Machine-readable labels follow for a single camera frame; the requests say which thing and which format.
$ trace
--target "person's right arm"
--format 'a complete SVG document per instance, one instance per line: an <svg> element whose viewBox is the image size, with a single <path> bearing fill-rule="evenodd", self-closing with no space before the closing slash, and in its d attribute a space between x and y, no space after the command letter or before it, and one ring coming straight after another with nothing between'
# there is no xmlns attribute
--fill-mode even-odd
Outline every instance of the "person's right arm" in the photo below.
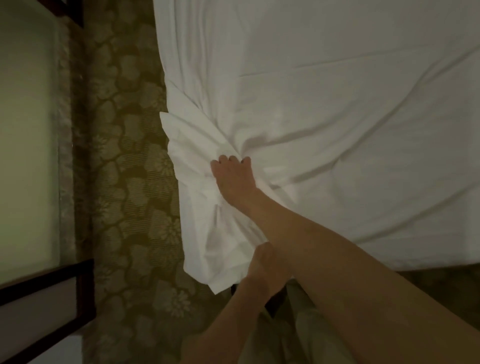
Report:
<svg viewBox="0 0 480 364"><path fill-rule="evenodd" d="M212 171L360 363L479 362L480 332L346 238L267 197L249 159L222 156Z"/></svg>

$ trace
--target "frosted glass panel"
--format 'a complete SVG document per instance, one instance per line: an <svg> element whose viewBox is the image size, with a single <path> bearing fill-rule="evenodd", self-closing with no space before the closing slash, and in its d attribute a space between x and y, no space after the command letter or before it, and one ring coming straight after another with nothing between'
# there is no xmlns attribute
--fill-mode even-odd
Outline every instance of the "frosted glass panel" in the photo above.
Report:
<svg viewBox="0 0 480 364"><path fill-rule="evenodd" d="M0 1L0 284L58 265L56 18Z"/></svg>

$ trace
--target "person's left hand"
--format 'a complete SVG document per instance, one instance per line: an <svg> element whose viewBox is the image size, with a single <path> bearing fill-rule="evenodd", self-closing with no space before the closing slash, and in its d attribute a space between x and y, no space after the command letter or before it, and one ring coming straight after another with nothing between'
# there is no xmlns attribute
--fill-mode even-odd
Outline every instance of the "person's left hand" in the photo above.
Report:
<svg viewBox="0 0 480 364"><path fill-rule="evenodd" d="M270 242L257 246L248 267L247 277L264 285L269 297L279 292L291 276L290 269Z"/></svg>

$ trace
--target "patterned carpet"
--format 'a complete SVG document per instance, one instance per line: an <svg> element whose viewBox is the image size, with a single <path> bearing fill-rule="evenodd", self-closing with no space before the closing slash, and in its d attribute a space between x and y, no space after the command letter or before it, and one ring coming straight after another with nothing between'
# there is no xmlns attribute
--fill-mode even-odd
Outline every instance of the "patterned carpet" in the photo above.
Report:
<svg viewBox="0 0 480 364"><path fill-rule="evenodd" d="M152 0L85 0L98 318L85 363L177 363L230 294L183 272L177 181ZM480 328L480 265L407 273Z"/></svg>

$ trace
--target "forearm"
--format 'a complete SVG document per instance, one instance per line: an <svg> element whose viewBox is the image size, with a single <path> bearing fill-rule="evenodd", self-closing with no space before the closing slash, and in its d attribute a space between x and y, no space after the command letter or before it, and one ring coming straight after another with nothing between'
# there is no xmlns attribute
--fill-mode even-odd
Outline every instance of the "forearm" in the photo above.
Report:
<svg viewBox="0 0 480 364"><path fill-rule="evenodd" d="M193 345L182 364L236 363L268 301L267 290L247 277L228 304Z"/></svg>
<svg viewBox="0 0 480 364"><path fill-rule="evenodd" d="M261 192L252 201L243 212L359 361L470 363L475 358L479 333L398 274Z"/></svg>

